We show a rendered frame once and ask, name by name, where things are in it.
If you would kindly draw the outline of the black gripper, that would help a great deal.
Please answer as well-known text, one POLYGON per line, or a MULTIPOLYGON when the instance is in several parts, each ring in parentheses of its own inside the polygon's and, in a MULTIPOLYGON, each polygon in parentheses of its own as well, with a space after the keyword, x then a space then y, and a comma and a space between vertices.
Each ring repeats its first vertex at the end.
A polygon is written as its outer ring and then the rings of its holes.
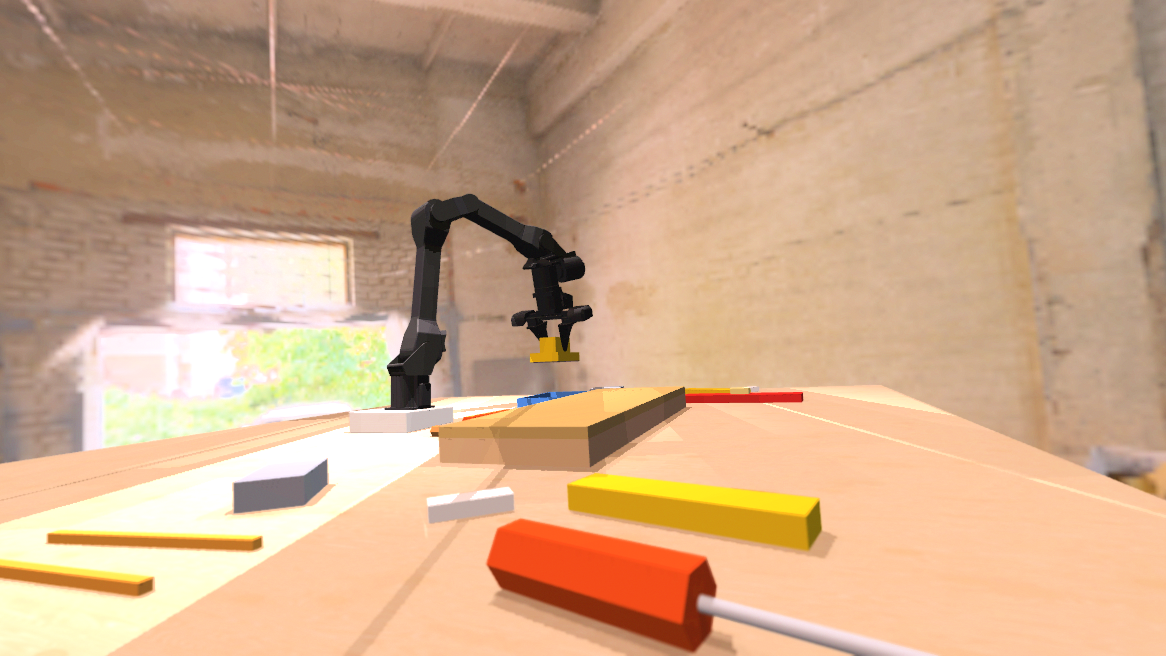
POLYGON ((566 352, 573 324, 591 318, 593 316, 591 306, 573 306, 571 309, 563 311, 566 306, 562 306, 560 296, 562 288, 559 288, 559 285, 550 285, 545 288, 534 288, 534 290, 535 292, 533 292, 533 298, 536 298, 538 311, 527 310, 513 313, 511 318, 512 326, 524 326, 527 322, 527 329, 531 329, 533 334, 536 336, 540 341, 540 338, 548 337, 547 320, 561 319, 562 323, 559 324, 559 333, 562 348, 566 352))

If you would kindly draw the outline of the pale yellow panel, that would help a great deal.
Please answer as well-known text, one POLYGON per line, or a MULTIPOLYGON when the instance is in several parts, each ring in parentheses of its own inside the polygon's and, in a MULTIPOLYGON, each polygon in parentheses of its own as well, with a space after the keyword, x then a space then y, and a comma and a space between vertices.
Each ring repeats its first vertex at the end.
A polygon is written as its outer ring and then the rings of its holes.
POLYGON ((438 426, 440 463, 590 468, 684 407, 684 386, 584 392, 438 426))

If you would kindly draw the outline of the blue shallow tray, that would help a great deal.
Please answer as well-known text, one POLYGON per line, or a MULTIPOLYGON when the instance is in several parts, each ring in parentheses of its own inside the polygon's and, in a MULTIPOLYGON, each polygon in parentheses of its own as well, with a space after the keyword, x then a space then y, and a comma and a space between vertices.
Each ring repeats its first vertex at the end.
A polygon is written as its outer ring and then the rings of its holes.
POLYGON ((554 400, 554 398, 562 398, 562 397, 571 396, 571 395, 580 394, 580 393, 584 393, 584 392, 547 392, 547 393, 542 393, 542 394, 538 394, 538 395, 532 395, 532 396, 527 396, 527 397, 522 397, 522 398, 517 398, 517 408, 520 408, 520 407, 524 407, 524 405, 533 405, 533 404, 538 404, 538 403, 541 403, 541 402, 545 402, 545 401, 550 401, 550 400, 554 400))

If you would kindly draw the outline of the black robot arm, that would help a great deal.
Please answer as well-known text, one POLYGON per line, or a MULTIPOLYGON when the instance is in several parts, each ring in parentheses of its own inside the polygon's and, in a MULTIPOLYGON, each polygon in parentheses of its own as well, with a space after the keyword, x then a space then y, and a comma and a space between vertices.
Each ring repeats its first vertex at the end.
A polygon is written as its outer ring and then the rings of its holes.
POLYGON ((431 199, 413 211, 410 230, 416 244, 416 263, 410 322, 403 333, 400 353, 387 365, 391 376, 391 407, 384 410, 417 410, 431 405, 429 375, 447 352, 447 330, 436 320, 441 249, 452 221, 466 218, 513 244, 531 269, 534 288, 559 285, 582 278, 585 264, 576 252, 566 253, 552 233, 524 225, 497 209, 465 193, 445 202, 431 199))

